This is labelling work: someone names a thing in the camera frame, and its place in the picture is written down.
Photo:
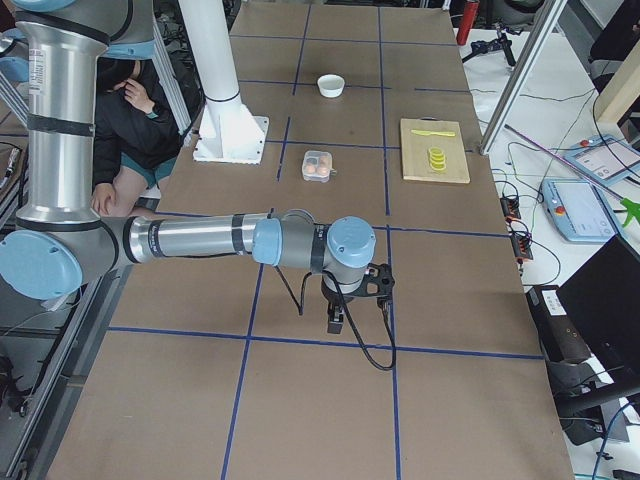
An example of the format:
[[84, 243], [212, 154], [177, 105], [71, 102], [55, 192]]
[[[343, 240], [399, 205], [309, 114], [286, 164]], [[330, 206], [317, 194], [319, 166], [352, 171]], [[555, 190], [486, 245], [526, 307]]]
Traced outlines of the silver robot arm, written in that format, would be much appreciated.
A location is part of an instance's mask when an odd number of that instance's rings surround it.
[[30, 182], [14, 232], [1, 243], [1, 275], [17, 292], [48, 300], [118, 267], [157, 258], [249, 255], [322, 279], [329, 331], [348, 303], [373, 297], [381, 309], [393, 279], [376, 265], [375, 234], [349, 216], [318, 224], [283, 214], [149, 220], [103, 218], [91, 206], [96, 67], [101, 56], [149, 58], [148, 1], [20, 1], [16, 23], [29, 44]]

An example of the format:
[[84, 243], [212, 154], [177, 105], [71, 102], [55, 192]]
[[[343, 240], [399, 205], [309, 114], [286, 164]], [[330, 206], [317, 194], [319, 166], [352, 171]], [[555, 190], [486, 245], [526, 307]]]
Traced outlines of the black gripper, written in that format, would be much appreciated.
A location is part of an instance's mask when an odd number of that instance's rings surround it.
[[327, 306], [327, 333], [340, 334], [344, 325], [344, 309], [342, 304], [349, 303], [355, 298], [367, 296], [367, 288], [359, 286], [352, 292], [343, 290], [345, 284], [335, 285], [328, 277], [323, 277], [321, 282], [321, 292], [328, 302]]

